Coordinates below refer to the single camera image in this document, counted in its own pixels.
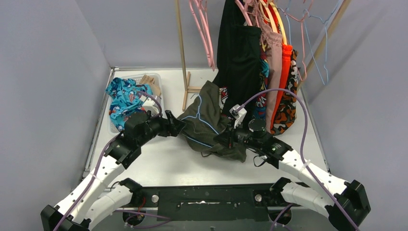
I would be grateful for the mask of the thin blue wire hanger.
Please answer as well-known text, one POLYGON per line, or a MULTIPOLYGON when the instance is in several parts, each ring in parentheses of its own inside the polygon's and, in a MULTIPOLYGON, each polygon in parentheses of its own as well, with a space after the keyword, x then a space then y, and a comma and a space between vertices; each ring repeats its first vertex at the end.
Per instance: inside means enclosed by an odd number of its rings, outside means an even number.
MULTIPOLYGON (((207 121, 205 121, 205 120, 203 120, 203 119, 201 118, 201 113, 200 113, 200 109, 201 109, 201 105, 202 105, 202 97, 201 97, 201 95, 200 95, 199 93, 194 93, 193 95, 196 96, 196 98, 199 99, 199 104, 198 104, 198 107, 197 107, 196 115, 195 115, 195 116, 188 115, 188 116, 182 118, 181 120, 184 121, 184 120, 186 120, 187 118, 198 119, 200 122, 206 124, 209 128, 211 128, 211 130, 212 130, 213 132, 215 132, 215 133, 218 135, 219 132, 218 132, 212 125, 210 125, 207 121)), ((204 142, 198 141, 198 140, 196 140, 196 139, 194 139, 194 138, 191 138, 191 137, 189 137, 189 136, 186 136, 186 138, 188 138, 189 140, 191 140, 191 141, 193 141, 193 142, 195 142, 195 143, 198 143, 198 144, 200 144, 200 145, 203 145, 203 146, 205 146, 205 147, 208 147, 208 148, 212 148, 212 147, 213 147, 213 146, 211 146, 211 145, 209 145, 209 144, 206 144, 206 143, 204 143, 204 142)))

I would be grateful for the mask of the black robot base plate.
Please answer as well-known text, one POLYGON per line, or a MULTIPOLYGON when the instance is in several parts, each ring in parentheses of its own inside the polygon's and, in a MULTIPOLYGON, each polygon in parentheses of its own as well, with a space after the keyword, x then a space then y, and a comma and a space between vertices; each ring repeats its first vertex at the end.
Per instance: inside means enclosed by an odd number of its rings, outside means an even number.
POLYGON ((157 212, 158 221, 257 222, 274 219, 288 205, 270 191, 271 183, 165 186, 139 189, 122 209, 157 212))

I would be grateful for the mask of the beige shorts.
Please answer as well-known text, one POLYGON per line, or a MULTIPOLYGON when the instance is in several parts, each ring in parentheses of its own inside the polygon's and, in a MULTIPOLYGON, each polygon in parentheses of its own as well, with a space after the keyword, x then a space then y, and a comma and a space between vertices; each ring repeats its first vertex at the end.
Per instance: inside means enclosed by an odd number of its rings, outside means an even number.
POLYGON ((159 86, 159 82, 155 80, 154 77, 150 76, 150 75, 144 75, 141 80, 139 81, 139 84, 147 84, 150 86, 153 94, 155 96, 159 96, 161 97, 162 95, 162 91, 161 88, 159 86))

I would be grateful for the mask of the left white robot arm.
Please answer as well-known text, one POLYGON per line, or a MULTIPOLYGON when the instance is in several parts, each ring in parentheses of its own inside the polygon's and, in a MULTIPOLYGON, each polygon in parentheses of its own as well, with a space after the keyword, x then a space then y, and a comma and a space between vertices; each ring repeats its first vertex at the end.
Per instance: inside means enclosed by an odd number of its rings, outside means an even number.
POLYGON ((141 155, 141 148, 156 136, 176 137, 186 123, 165 111, 166 117, 136 112, 124 129, 103 148, 97 164, 80 184, 57 205, 47 205, 40 213, 45 231, 91 231, 120 207, 137 205, 142 186, 130 178, 105 196, 109 184, 141 155))

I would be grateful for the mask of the olive green shorts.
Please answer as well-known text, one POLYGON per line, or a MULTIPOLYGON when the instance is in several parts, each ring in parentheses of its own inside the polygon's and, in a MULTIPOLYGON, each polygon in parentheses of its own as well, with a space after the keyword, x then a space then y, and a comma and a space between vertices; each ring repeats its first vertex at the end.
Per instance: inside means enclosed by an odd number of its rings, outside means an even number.
POLYGON ((221 114, 218 85, 211 81, 205 82, 193 103, 177 119, 186 123, 181 135, 194 151, 242 163, 246 161, 246 149, 243 146, 235 145, 229 149, 214 141, 214 137, 230 123, 230 119, 221 114))

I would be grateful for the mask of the turquoise shark print shorts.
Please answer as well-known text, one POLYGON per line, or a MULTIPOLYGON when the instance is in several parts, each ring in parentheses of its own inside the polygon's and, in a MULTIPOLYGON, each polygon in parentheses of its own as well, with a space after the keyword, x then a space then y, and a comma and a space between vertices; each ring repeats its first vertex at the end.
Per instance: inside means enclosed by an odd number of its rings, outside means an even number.
POLYGON ((106 88, 106 93, 111 97, 108 114, 111 122, 118 131, 122 131, 129 116, 141 112, 143 101, 137 93, 145 92, 152 95, 149 85, 138 84, 133 79, 114 78, 106 88))

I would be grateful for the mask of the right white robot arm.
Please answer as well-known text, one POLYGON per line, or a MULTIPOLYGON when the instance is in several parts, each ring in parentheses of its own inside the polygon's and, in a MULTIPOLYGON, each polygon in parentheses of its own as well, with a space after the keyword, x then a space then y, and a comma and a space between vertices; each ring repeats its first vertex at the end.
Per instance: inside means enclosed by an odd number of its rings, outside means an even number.
POLYGON ((252 120, 247 129, 228 125, 214 141, 226 148, 242 145, 253 150, 264 162, 284 171, 302 184, 280 178, 271 188, 276 205, 286 202, 315 211, 326 217, 338 231, 355 231, 371 211, 365 187, 353 180, 338 178, 301 155, 290 145, 266 131, 263 120, 252 120))

